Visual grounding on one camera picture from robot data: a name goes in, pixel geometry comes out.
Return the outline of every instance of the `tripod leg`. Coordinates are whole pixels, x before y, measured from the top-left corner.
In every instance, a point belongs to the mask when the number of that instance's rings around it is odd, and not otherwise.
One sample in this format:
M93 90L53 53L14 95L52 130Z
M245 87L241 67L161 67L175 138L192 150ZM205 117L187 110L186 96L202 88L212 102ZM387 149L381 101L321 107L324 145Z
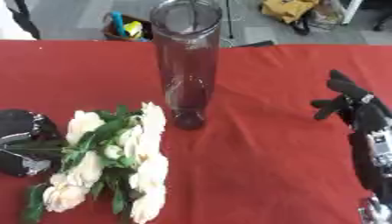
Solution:
M229 0L226 0L226 9L227 9L227 24L228 24L228 37L233 39L233 27L231 24L231 14L230 14L230 4Z

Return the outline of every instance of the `yellow object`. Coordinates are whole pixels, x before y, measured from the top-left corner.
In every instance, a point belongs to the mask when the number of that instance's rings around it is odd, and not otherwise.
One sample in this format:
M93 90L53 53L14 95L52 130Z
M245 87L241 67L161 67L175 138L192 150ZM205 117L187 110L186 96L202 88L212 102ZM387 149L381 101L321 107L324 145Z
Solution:
M143 25L138 21L125 24L123 28L133 39L140 39L143 36Z
M319 0L264 0L262 14L283 20L286 24L299 20Z

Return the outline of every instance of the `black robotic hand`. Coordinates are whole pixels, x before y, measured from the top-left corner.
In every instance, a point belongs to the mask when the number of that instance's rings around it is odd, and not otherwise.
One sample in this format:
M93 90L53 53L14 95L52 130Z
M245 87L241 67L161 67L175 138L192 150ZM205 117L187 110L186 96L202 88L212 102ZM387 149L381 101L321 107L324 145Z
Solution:
M336 112L353 130L349 142L359 181L382 204L392 205L392 113L373 93L339 71L331 71L327 86L340 95L312 101L318 109L314 118L326 119Z
M341 93L332 100L315 100L311 105L319 111L314 118L326 119L336 112L354 131L370 133L389 126L392 113L373 93L358 87L343 73L332 70L327 86Z

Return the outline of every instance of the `white rose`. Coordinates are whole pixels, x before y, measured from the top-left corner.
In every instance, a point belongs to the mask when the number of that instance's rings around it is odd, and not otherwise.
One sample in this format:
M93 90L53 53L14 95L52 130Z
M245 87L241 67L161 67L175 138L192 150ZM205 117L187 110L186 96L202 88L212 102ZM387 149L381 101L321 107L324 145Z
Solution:
M103 165L95 151L86 152L78 165L68 173L67 182L73 186L90 188L102 174Z
M139 224L153 220L165 204L165 194L166 189L163 185L150 189L142 198L135 200L130 217Z
M104 153L107 158L116 160L123 154L123 149L117 145L111 144L105 148Z
M165 130L166 119L164 111L154 103L142 103L141 116L143 132L160 135Z
M51 177L53 186L46 188L43 201L46 210L62 213L74 208L85 200L88 189L85 187L69 185L64 174L54 174Z
M135 158L139 163L140 158L138 157L138 146L140 144L140 138L143 134L142 126L137 125L129 130L130 137L127 139L124 145L124 154L126 158Z
M71 145L76 145L81 137L88 131L96 130L105 122L94 112L75 111L74 119L68 124L66 140Z
M161 186L165 182L169 162L162 154L149 157L138 167L137 173L129 177L132 189L147 193L151 188Z
M121 147L124 147L125 144L127 143L128 139L130 139L130 137L132 137L132 129L127 129L126 131L124 131L117 140L117 144Z

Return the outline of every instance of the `blue object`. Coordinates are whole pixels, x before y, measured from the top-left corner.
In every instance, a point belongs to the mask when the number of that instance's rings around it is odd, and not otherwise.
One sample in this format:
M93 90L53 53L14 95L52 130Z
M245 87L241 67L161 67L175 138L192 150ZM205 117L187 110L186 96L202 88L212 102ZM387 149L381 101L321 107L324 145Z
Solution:
M113 19L113 23L115 24L115 29L117 30L118 35L122 37L127 37L127 34L123 27L123 14L118 10L114 10L110 12L110 16Z

